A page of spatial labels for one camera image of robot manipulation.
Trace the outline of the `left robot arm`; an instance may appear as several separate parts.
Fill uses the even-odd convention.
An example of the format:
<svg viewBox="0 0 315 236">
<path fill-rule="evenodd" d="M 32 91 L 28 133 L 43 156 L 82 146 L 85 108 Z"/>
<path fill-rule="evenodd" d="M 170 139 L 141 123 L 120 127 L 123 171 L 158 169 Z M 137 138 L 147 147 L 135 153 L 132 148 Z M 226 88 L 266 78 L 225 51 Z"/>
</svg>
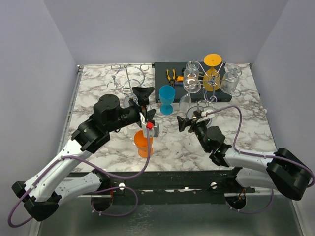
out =
<svg viewBox="0 0 315 236">
<path fill-rule="evenodd" d="M 151 155 L 151 139 L 158 136 L 153 117 L 155 109 L 147 110 L 154 87 L 133 87 L 137 101 L 129 100 L 122 108 L 119 98 L 106 94 L 93 106 L 92 115 L 71 135 L 61 151 L 38 174 L 27 181 L 17 181 L 12 190 L 32 219 L 40 222 L 56 212 L 66 201 L 86 193 L 104 194 L 113 190 L 110 178 L 124 179 L 87 161 L 110 141 L 110 133 L 136 123 L 144 137 L 145 150 Z"/>
</svg>

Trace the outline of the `scroll arm chrome glass rack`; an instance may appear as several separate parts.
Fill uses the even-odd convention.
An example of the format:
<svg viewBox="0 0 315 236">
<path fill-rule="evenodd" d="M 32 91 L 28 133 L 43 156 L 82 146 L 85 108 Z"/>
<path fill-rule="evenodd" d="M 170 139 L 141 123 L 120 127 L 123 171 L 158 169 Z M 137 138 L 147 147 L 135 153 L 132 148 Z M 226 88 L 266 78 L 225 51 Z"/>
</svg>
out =
<svg viewBox="0 0 315 236">
<path fill-rule="evenodd" d="M 235 64 L 228 64 L 226 66 L 226 72 L 221 78 L 220 71 L 226 65 L 226 62 L 222 62 L 219 69 L 215 70 L 212 66 L 207 72 L 204 71 L 202 84 L 203 99 L 197 101 L 195 106 L 188 108 L 186 112 L 187 118 L 195 118 L 194 112 L 200 112 L 203 114 L 209 109 L 210 104 L 215 104 L 219 101 L 218 92 L 223 92 L 231 97 L 239 97 L 242 92 L 237 89 L 240 77 L 242 75 L 242 69 Z"/>
</svg>

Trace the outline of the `ribbed clear wine glass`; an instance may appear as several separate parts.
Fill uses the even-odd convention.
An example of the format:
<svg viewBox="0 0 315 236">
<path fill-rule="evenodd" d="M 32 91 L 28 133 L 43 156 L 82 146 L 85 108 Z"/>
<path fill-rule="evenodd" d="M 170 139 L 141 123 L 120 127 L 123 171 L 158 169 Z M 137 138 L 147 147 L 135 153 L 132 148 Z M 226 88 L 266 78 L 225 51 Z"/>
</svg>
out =
<svg viewBox="0 0 315 236">
<path fill-rule="evenodd" d="M 186 68 L 183 71 L 184 81 L 188 78 L 198 79 L 199 78 L 199 63 L 196 61 L 188 61 Z"/>
</svg>

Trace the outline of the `aluminium extrusion frame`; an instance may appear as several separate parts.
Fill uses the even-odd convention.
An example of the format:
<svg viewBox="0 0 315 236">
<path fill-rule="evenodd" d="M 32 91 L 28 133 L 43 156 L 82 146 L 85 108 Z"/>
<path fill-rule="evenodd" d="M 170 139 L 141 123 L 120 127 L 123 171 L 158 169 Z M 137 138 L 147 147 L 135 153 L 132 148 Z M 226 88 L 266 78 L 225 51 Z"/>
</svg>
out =
<svg viewBox="0 0 315 236">
<path fill-rule="evenodd" d="M 64 147 L 64 143 L 67 141 L 67 134 L 69 131 L 72 112 L 74 109 L 74 105 L 75 105 L 75 101 L 76 101 L 76 97 L 77 97 L 77 92 L 78 92 L 78 89 L 80 86 L 80 81 L 81 81 L 81 77 L 82 77 L 83 70 L 84 70 L 84 65 L 77 65 L 77 67 L 78 67 L 78 72 L 77 72 L 77 77 L 76 77 L 76 81 L 75 81 L 75 85 L 74 85 L 74 90 L 73 90 L 73 93 L 71 96 L 71 100 L 70 100 L 69 108 L 67 111 L 67 115 L 66 115 L 66 119 L 65 119 L 65 123 L 64 123 L 64 127 L 63 127 L 63 132 L 62 132 L 62 136 L 61 136 L 61 139 L 59 142 L 57 153 L 59 153 L 61 151 L 61 149 Z M 30 223 L 28 236 L 37 236 L 38 232 L 39 232 L 39 228 L 40 228 L 40 222 L 32 220 Z"/>
</svg>

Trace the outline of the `yellow plastic goblet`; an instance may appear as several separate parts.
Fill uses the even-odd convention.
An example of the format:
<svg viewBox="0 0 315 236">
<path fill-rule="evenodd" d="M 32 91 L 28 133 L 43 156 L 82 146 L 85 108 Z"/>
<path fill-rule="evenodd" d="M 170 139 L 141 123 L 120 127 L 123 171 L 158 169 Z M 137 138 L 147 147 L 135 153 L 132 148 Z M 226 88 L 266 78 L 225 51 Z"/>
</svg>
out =
<svg viewBox="0 0 315 236">
<path fill-rule="evenodd" d="M 204 75 L 203 86 L 206 91 L 217 91 L 220 88 L 221 77 L 215 67 L 221 65 L 222 58 L 218 54 L 208 54 L 204 58 L 204 63 L 210 68 L 206 71 L 206 74 Z"/>
</svg>

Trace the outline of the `orange utility knife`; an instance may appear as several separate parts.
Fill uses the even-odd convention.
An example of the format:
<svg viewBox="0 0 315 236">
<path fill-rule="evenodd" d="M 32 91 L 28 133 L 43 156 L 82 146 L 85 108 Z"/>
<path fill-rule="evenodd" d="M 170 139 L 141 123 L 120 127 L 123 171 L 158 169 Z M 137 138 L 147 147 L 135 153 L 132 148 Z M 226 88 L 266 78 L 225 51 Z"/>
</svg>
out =
<svg viewBox="0 0 315 236">
<path fill-rule="evenodd" d="M 184 81 L 184 77 L 183 76 L 177 76 L 175 79 L 175 82 L 183 82 Z"/>
</svg>

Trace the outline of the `dark grey tool tray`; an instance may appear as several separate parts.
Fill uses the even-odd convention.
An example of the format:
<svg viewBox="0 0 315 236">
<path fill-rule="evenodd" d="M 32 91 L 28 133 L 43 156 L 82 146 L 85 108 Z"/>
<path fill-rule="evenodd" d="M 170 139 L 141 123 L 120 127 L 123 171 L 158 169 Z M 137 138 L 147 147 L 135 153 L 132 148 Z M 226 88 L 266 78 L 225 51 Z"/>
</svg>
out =
<svg viewBox="0 0 315 236">
<path fill-rule="evenodd" d="M 176 78 L 178 76 L 183 76 L 183 72 L 186 68 L 186 63 L 187 62 L 155 62 L 154 63 L 154 70 L 155 70 L 155 102 L 156 103 L 160 103 L 160 99 L 159 99 L 159 89 L 162 86 L 165 85 L 171 85 L 169 80 L 168 80 L 168 76 L 170 78 L 173 78 L 173 70 L 175 70 L 175 76 Z M 207 66 L 204 62 L 200 62 L 202 67 L 207 71 L 208 69 L 210 69 L 209 66 Z M 222 78 L 223 75 L 225 74 L 225 69 L 224 66 L 222 66 L 222 68 L 219 71 L 220 73 L 220 77 Z M 180 99 L 182 96 L 184 96 L 187 92 L 184 90 L 183 86 L 174 86 L 174 89 L 176 91 L 175 93 L 175 99 L 174 102 L 175 103 L 179 103 Z M 228 95 L 224 92 L 222 92 L 220 89 L 217 90 L 216 92 L 216 97 L 218 99 L 218 102 L 229 102 L 232 99 L 231 95 Z M 195 94 L 191 94 L 191 99 L 192 102 L 197 102 L 199 100 L 203 100 L 204 99 L 204 95 L 202 92 L 202 89 Z"/>
</svg>

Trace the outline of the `clear stemmed glass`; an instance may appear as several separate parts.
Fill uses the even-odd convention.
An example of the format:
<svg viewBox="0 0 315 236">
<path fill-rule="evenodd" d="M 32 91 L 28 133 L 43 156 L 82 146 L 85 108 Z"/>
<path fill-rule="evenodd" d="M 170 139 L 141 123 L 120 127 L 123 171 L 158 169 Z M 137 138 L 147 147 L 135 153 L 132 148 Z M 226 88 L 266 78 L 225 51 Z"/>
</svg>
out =
<svg viewBox="0 0 315 236">
<path fill-rule="evenodd" d="M 201 83 L 197 78 L 189 77 L 184 80 L 183 88 L 187 93 L 181 97 L 179 102 L 179 109 L 182 112 L 186 112 L 192 103 L 191 94 L 195 94 L 200 91 Z"/>
</svg>

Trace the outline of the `black front mounting rail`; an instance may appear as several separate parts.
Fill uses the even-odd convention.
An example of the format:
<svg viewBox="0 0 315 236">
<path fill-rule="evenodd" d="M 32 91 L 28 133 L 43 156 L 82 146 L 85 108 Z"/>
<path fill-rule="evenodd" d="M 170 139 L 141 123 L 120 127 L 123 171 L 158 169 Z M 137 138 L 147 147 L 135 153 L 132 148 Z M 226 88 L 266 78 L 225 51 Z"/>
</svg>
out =
<svg viewBox="0 0 315 236">
<path fill-rule="evenodd" d="M 235 174 L 235 170 L 153 171 L 127 180 L 112 177 L 101 188 L 124 183 L 136 192 L 140 205 L 225 204 L 225 194 L 237 196 L 243 190 Z"/>
</svg>

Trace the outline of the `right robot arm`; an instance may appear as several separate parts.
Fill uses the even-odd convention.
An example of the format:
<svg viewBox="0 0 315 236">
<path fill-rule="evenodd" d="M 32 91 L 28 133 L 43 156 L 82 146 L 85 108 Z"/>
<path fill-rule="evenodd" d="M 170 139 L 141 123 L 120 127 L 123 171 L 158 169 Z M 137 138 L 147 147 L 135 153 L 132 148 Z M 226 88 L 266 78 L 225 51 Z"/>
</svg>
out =
<svg viewBox="0 0 315 236">
<path fill-rule="evenodd" d="M 292 152 L 279 148 L 275 152 L 250 152 L 237 149 L 224 142 L 225 136 L 218 126 L 207 127 L 198 118 L 177 117 L 179 131 L 188 128 L 194 133 L 218 166 L 233 167 L 236 175 L 226 181 L 227 189 L 233 193 L 243 187 L 262 187 L 275 189 L 285 197 L 299 201 L 302 199 L 309 182 L 314 180 L 310 169 Z"/>
</svg>

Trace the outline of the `orange plastic goblet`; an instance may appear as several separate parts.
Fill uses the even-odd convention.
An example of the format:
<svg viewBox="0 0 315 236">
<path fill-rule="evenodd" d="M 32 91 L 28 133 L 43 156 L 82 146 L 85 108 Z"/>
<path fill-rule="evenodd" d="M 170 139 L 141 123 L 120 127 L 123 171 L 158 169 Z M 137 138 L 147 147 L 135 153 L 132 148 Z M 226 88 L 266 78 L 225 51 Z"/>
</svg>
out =
<svg viewBox="0 0 315 236">
<path fill-rule="evenodd" d="M 138 132 L 135 133 L 134 143 L 135 143 L 136 147 L 138 148 L 139 156 L 141 156 L 142 158 L 147 158 L 149 145 L 147 142 L 147 138 L 144 137 L 142 130 L 139 130 Z"/>
</svg>

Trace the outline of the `blue plastic goblet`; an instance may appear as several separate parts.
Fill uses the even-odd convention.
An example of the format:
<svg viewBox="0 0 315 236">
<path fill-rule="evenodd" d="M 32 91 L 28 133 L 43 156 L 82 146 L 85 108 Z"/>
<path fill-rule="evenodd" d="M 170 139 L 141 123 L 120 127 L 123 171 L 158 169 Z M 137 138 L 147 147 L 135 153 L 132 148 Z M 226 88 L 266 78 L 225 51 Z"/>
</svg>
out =
<svg viewBox="0 0 315 236">
<path fill-rule="evenodd" d="M 159 100 L 162 103 L 160 112 L 163 115 L 170 115 L 173 113 L 172 103 L 175 99 L 176 91 L 172 86 L 162 86 L 159 89 Z"/>
</svg>

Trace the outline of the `clear glass with reflection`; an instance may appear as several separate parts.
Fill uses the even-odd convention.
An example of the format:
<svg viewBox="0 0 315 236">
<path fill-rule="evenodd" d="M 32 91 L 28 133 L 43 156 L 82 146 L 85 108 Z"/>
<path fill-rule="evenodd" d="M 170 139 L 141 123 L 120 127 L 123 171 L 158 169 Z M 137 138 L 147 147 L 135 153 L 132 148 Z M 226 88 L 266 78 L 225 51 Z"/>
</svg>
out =
<svg viewBox="0 0 315 236">
<path fill-rule="evenodd" d="M 226 73 L 220 83 L 221 91 L 231 95 L 232 97 L 241 96 L 242 93 L 236 88 L 241 75 L 242 69 L 240 66 L 236 64 L 228 64 L 226 66 Z"/>
</svg>

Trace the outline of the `yellow handled pliers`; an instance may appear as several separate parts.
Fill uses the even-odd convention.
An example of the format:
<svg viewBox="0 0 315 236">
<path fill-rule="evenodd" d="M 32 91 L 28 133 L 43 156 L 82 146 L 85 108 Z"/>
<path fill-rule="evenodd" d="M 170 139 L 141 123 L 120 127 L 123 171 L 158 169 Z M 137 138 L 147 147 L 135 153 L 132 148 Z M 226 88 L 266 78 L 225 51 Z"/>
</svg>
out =
<svg viewBox="0 0 315 236">
<path fill-rule="evenodd" d="M 170 83 L 170 85 L 174 88 L 175 87 L 175 79 L 176 79 L 176 71 L 175 71 L 175 69 L 172 69 L 172 75 L 170 74 L 170 70 L 169 69 L 167 69 L 166 70 L 166 75 L 167 75 L 167 79 L 168 79 L 168 81 L 169 81 L 169 83 Z"/>
</svg>

